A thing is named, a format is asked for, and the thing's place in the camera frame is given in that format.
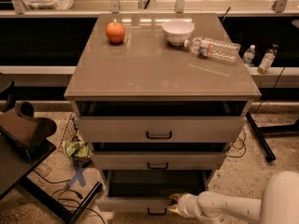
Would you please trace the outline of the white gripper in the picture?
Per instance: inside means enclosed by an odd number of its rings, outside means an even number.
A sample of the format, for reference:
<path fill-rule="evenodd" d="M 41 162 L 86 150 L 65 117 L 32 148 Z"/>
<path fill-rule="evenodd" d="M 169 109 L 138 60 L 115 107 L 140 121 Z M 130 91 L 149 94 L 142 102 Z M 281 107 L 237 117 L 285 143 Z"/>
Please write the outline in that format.
<path fill-rule="evenodd" d="M 169 196 L 169 199 L 178 202 L 178 205 L 167 206 L 167 210 L 174 214 L 181 214 L 184 217 L 198 217 L 197 197 L 190 193 L 175 193 Z"/>

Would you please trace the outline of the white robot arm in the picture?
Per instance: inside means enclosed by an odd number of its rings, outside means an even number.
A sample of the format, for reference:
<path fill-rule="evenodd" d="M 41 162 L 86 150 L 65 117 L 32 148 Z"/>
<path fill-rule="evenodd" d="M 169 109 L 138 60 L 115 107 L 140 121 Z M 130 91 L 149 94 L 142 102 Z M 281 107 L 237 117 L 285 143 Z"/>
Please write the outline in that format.
<path fill-rule="evenodd" d="M 167 207 L 183 217 L 196 217 L 204 224 L 225 224 L 224 216 L 249 224 L 299 224 L 299 174 L 290 171 L 273 175 L 261 199 L 222 195 L 204 191 L 199 195 L 172 194 Z"/>

